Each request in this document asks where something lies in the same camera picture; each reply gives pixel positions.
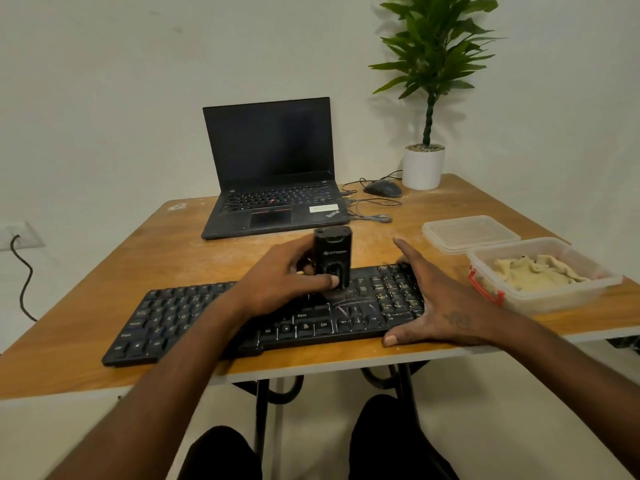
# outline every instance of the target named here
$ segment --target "transparent plastic lid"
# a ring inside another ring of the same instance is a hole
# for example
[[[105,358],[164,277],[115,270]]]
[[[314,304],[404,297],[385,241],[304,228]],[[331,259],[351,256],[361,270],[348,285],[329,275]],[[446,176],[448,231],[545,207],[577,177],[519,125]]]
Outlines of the transparent plastic lid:
[[[489,216],[427,222],[422,233],[445,254],[462,254],[471,248],[520,240],[518,234]]]

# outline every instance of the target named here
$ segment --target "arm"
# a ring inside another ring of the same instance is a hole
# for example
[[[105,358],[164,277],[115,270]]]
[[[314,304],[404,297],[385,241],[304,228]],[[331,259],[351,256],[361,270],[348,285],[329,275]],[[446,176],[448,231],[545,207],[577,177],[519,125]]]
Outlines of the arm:
[[[387,347],[420,340],[505,350],[560,398],[640,478],[640,386],[539,323],[498,308],[396,239],[425,298],[426,313],[390,330]]]
[[[334,276],[296,273],[312,245],[313,236],[308,235],[270,249],[231,290],[207,307],[200,320],[48,479],[164,479],[216,361],[241,325],[297,296],[336,286]]]

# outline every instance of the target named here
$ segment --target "person's right arm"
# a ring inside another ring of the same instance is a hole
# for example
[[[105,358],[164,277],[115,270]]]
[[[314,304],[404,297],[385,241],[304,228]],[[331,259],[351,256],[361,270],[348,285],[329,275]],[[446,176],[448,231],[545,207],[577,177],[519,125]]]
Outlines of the person's right arm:
[[[640,479],[640,385],[597,362],[538,322],[499,308],[448,277],[401,239],[425,298],[426,313],[391,329],[384,345],[422,340],[492,345],[523,364]]]

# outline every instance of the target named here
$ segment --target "electrical outlet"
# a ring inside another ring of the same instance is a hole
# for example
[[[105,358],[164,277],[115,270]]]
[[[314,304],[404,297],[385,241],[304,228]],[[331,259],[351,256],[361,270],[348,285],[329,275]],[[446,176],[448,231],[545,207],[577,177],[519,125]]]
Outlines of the electrical outlet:
[[[20,237],[15,242],[16,249],[43,248],[44,242],[28,222],[9,222],[0,224],[0,251],[10,250],[14,236]]]

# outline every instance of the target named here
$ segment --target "forearm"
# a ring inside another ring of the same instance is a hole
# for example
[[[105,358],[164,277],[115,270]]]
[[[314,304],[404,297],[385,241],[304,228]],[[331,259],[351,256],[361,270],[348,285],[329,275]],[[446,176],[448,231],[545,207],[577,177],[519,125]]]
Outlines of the forearm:
[[[497,345],[557,395],[640,478],[640,386],[533,320],[510,316]]]
[[[222,295],[76,446],[49,480],[164,479],[242,314]]]

